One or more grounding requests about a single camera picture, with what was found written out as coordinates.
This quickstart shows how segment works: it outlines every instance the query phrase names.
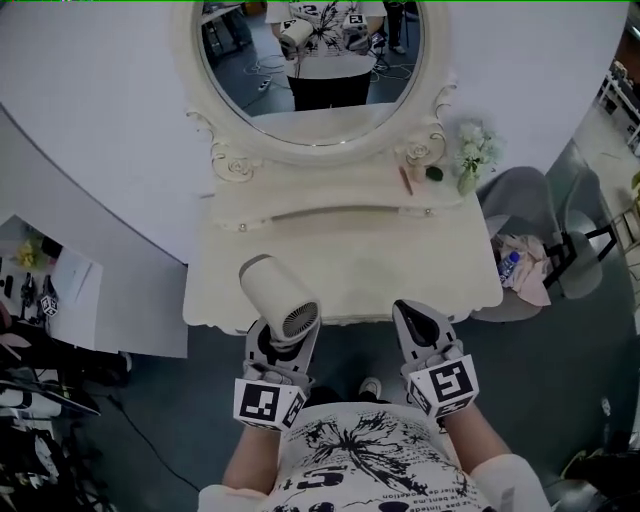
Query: white sleeve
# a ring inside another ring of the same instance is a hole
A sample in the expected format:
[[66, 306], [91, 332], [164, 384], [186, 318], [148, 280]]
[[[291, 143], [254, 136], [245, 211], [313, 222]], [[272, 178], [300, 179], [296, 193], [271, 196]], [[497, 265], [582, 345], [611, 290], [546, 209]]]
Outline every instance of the white sleeve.
[[498, 511], [550, 512], [540, 480], [518, 455], [500, 455], [471, 472], [480, 492]]
[[200, 491], [198, 512], [255, 512], [266, 495], [250, 489], [210, 485]]
[[364, 14], [367, 18], [374, 16], [382, 18], [387, 15], [387, 10], [382, 2], [362, 2], [360, 6], [362, 9], [361, 14]]
[[267, 2], [265, 23], [281, 23], [293, 18], [289, 10], [289, 2]]

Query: flower vase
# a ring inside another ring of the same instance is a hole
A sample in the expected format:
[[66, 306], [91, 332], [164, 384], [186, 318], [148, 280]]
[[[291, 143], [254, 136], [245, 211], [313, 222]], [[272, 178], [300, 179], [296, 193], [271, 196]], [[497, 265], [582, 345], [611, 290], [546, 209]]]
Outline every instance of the flower vase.
[[470, 169], [467, 169], [462, 173], [462, 176], [458, 179], [458, 192], [461, 196], [466, 196], [470, 192], [476, 189], [478, 184], [478, 175]]

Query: round mirror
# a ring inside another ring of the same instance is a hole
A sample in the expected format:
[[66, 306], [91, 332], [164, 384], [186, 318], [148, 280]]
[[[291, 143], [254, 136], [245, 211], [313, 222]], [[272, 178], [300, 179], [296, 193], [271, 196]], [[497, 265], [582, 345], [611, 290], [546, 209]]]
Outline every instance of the round mirror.
[[205, 2], [200, 55], [227, 104], [284, 142], [327, 146], [384, 123], [427, 39], [415, 2]]

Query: plastic bottle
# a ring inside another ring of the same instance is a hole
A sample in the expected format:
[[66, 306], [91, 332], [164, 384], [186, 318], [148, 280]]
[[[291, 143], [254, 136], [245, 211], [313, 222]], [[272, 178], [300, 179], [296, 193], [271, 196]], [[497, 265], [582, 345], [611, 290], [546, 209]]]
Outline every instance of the plastic bottle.
[[500, 276], [501, 283], [504, 283], [509, 279], [509, 276], [513, 273], [513, 269], [516, 268], [518, 261], [520, 261], [520, 255], [516, 251], [512, 251], [509, 256], [498, 263], [498, 275]]

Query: white wall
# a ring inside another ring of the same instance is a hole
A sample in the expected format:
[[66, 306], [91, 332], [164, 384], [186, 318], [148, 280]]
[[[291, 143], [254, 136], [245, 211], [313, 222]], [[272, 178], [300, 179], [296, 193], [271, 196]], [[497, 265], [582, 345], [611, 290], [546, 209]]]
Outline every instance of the white wall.
[[[614, 55], [624, 3], [451, 3], [454, 115], [507, 141], [502, 169], [548, 170]], [[187, 261], [208, 147], [184, 117], [170, 4], [12, 4], [0, 12], [0, 101], [91, 195]]]
[[0, 110], [0, 223], [12, 215], [102, 265], [88, 346], [186, 357], [185, 266], [73, 184]]

